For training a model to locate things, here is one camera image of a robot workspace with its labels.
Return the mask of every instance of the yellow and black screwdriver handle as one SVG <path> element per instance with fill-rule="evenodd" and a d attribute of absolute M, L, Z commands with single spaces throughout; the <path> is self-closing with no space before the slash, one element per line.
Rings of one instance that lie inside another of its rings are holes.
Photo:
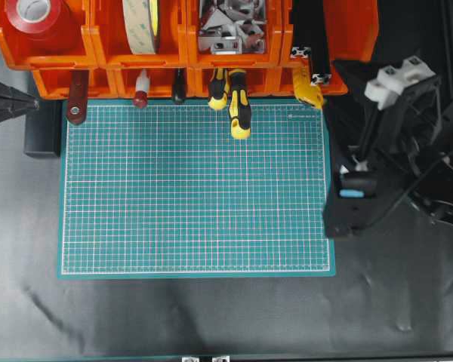
<path fill-rule="evenodd" d="M 216 68 L 213 71 L 213 76 L 208 85 L 208 105 L 210 108 L 215 111 L 220 111 L 225 108 L 228 103 L 229 92 L 230 83 L 228 81 L 228 71 L 223 68 Z"/>
<path fill-rule="evenodd" d="M 244 140 L 250 137 L 251 108 L 247 98 L 247 73 L 243 69 L 230 71 L 232 102 L 230 104 L 230 127 L 232 137 Z"/>

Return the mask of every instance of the yellow tool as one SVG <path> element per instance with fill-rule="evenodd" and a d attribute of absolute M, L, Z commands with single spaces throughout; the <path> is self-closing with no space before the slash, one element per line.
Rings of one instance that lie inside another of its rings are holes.
<path fill-rule="evenodd" d="M 295 98 L 301 103 L 322 109 L 324 106 L 324 97 L 320 86 L 310 84 L 310 71 L 305 66 L 302 68 L 292 69 L 292 80 L 294 82 Z"/>
<path fill-rule="evenodd" d="M 228 82 L 228 71 L 226 69 L 217 68 L 213 71 L 213 76 L 208 85 L 208 92 L 208 105 L 210 108 L 220 111 L 227 106 L 230 83 Z"/>
<path fill-rule="evenodd" d="M 232 102 L 230 104 L 230 127 L 232 137 L 244 140 L 250 137 L 251 108 L 247 98 L 247 72 L 234 69 L 230 72 Z"/>

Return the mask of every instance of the double-sided tape roll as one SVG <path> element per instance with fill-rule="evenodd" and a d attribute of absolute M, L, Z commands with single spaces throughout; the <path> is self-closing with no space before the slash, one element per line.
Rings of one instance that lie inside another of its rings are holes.
<path fill-rule="evenodd" d="M 80 26 L 64 0 L 6 0 L 11 25 L 47 51 L 73 48 Z"/>
<path fill-rule="evenodd" d="M 159 0 L 122 0 L 126 35 L 132 54 L 156 54 Z"/>

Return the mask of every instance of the screw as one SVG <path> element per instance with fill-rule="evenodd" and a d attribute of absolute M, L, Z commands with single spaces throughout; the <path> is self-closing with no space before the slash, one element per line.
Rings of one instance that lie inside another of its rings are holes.
<path fill-rule="evenodd" d="M 387 68 L 384 69 L 384 71 L 388 75 L 395 75 L 396 74 L 396 70 L 392 66 L 388 66 Z"/>
<path fill-rule="evenodd" d="M 412 57 L 409 62 L 413 65 L 413 66 L 418 66 L 421 64 L 421 61 L 417 58 L 417 57 Z"/>

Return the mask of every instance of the cutting mat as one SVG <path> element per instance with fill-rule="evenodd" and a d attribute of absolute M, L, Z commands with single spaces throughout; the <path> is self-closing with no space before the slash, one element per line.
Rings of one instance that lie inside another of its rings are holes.
<path fill-rule="evenodd" d="M 205 101 L 91 101 L 64 121 L 59 277 L 333 275 L 322 114 L 252 110 L 242 141 Z"/>

